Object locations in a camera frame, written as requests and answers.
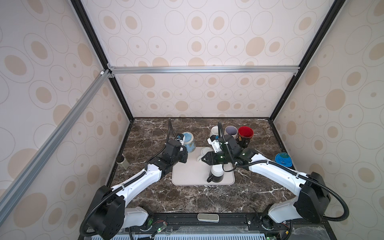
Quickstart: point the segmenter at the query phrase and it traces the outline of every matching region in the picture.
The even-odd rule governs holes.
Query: blue container
[[[275,161],[278,164],[283,165],[284,167],[292,167],[292,159],[286,152],[281,152],[277,154],[275,157]]]
[[[196,149],[195,140],[193,134],[190,132],[183,132],[184,135],[184,146],[187,148],[187,152],[193,152]]]

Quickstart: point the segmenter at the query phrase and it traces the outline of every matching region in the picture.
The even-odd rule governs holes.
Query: wallpaper
[[[127,128],[106,81],[0,227],[0,240],[77,240]]]
[[[82,0],[112,66],[298,65],[333,0]]]
[[[269,117],[293,73],[117,74],[134,117]]]
[[[346,201],[339,240],[383,239],[384,1],[350,1],[275,125],[296,168],[318,172]],[[328,216],[343,209],[333,198]]]
[[[0,2],[0,196],[100,71],[66,1]]]

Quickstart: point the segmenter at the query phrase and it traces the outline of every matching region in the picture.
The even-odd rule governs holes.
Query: marble countertop
[[[175,133],[191,132],[196,146],[207,143],[210,128],[218,119],[172,119]],[[223,127],[251,127],[254,136],[249,147],[260,151],[269,159],[280,152],[269,123],[264,119],[220,119]],[[159,151],[165,143],[167,118],[135,119],[123,154],[130,162],[128,170],[118,167],[112,185],[118,184],[144,168],[144,162]],[[294,195],[274,181],[247,171],[236,169],[232,185],[175,186],[172,173],[147,187],[128,207],[147,206],[153,212],[262,212],[270,203],[286,201]]]

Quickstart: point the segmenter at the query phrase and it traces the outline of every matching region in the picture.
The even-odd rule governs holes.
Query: white tray
[[[198,162],[197,157],[200,156],[203,147],[188,153],[187,163],[178,162],[173,166],[172,183],[177,186],[183,185],[232,185],[235,183],[235,175],[233,172],[225,172],[221,182],[207,182],[207,178],[211,172],[211,167],[204,162]],[[226,171],[232,169],[232,164],[224,165]]]

